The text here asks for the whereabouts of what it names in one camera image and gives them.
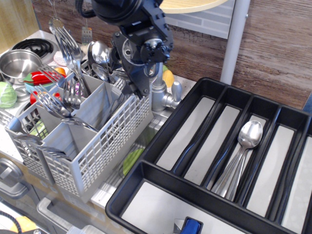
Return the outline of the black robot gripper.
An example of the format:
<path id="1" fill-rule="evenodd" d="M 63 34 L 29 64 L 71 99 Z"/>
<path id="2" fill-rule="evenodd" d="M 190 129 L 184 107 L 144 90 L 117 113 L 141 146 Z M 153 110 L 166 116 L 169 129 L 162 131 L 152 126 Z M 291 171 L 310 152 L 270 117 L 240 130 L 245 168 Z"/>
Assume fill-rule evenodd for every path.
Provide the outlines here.
<path id="1" fill-rule="evenodd" d="M 93 0 L 95 15 L 102 21 L 115 25 L 135 45 L 135 63 L 153 65 L 166 63 L 174 47 L 174 39 L 165 13 L 160 8 L 161 0 Z M 114 71 L 122 67 L 116 47 L 110 50 L 109 67 Z M 122 93 L 147 97 L 150 93 L 149 78 L 143 73 L 134 73 L 123 79 Z"/>

